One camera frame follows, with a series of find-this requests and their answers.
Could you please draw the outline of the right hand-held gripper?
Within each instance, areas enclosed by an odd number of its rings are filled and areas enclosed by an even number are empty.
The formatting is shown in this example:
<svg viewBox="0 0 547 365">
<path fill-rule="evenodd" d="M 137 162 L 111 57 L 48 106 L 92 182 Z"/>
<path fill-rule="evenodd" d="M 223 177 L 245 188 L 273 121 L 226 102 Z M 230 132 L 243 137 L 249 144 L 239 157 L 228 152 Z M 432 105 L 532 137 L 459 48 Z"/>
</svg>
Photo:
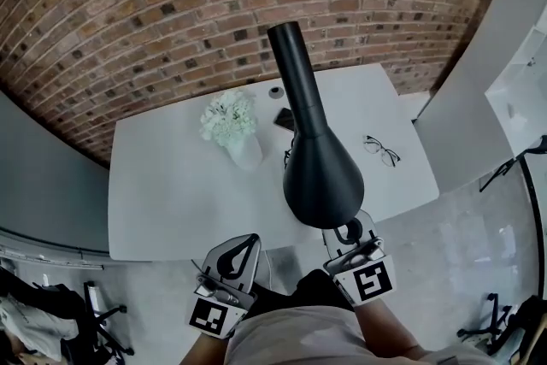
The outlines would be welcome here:
<svg viewBox="0 0 547 365">
<path fill-rule="evenodd" d="M 360 209 L 351 222 L 350 238 L 359 247 L 347 253 L 347 226 L 321 231 L 330 261 L 324 269 L 353 307 L 359 307 L 397 289 L 392 257 L 372 217 Z"/>
</svg>

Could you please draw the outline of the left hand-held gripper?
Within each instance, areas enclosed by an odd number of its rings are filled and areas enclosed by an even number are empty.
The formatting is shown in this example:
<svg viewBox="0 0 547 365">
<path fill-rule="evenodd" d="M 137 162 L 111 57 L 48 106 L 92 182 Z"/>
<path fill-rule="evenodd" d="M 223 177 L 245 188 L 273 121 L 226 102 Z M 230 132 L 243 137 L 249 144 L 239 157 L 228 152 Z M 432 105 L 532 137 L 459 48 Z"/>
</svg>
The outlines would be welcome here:
<svg viewBox="0 0 547 365">
<path fill-rule="evenodd" d="M 187 304 L 188 326 L 217 339 L 232 335 L 256 301 L 252 286 L 261 249 L 258 235 L 242 235 L 209 251 Z"/>
</svg>

